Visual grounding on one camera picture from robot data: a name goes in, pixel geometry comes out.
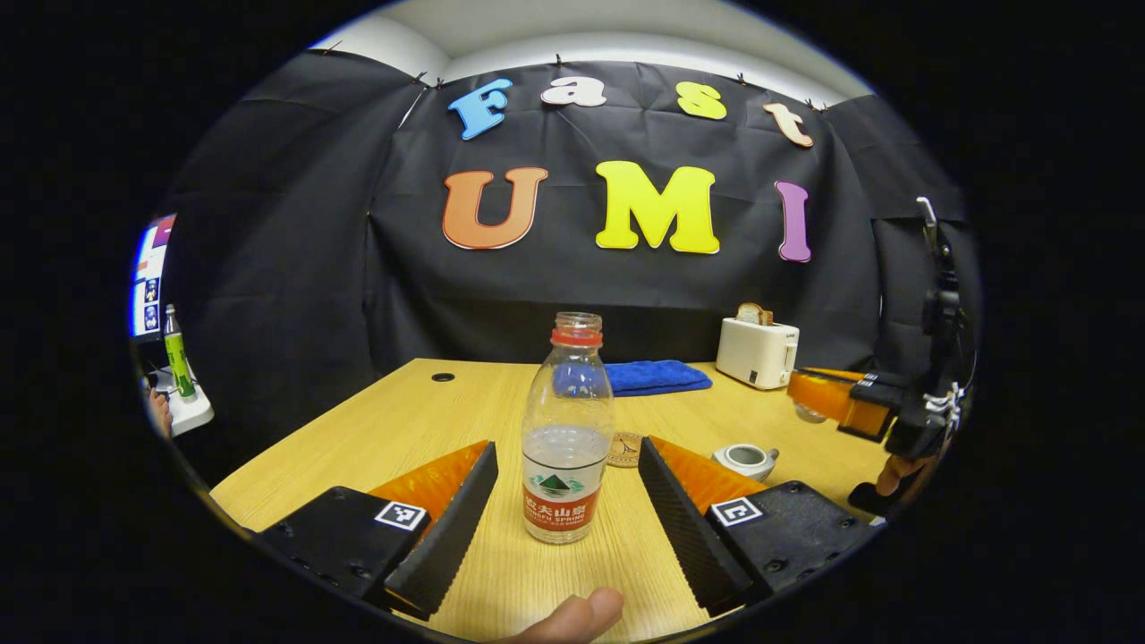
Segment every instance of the human hand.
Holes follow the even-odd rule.
[[[165,438],[171,438],[171,425],[175,417],[171,415],[171,403],[167,402],[167,396],[159,395],[155,387],[151,387],[148,398],[148,403],[151,406],[151,419]]]
[[[927,456],[925,458],[908,461],[901,456],[892,455],[886,460],[886,465],[883,466],[883,471],[878,474],[878,481],[875,482],[875,492],[882,496],[894,494],[894,490],[899,489],[899,481],[917,472],[923,465],[934,461],[934,456]]]
[[[490,644],[587,644],[621,620],[624,595],[598,588],[587,599],[570,596],[545,619],[505,639]]]

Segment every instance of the coaster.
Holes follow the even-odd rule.
[[[614,432],[613,445],[605,462],[617,468],[635,468],[640,463],[640,439],[632,432]]]

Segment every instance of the green bottle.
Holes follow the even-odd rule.
[[[183,351],[183,331],[175,321],[175,305],[167,305],[167,323],[163,328],[163,343],[167,347],[167,360],[171,362],[171,376],[179,388],[183,402],[192,402],[199,396],[191,383],[191,371],[187,367],[187,352]]]

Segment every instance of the white ceiling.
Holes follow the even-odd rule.
[[[405,0],[376,14],[417,31],[451,58],[558,33],[652,33],[772,61],[843,95],[871,93],[839,63],[721,0]]]

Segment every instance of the bottle label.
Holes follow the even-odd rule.
[[[605,461],[577,469],[548,468],[524,457],[524,517],[548,531],[576,529],[592,520]]]

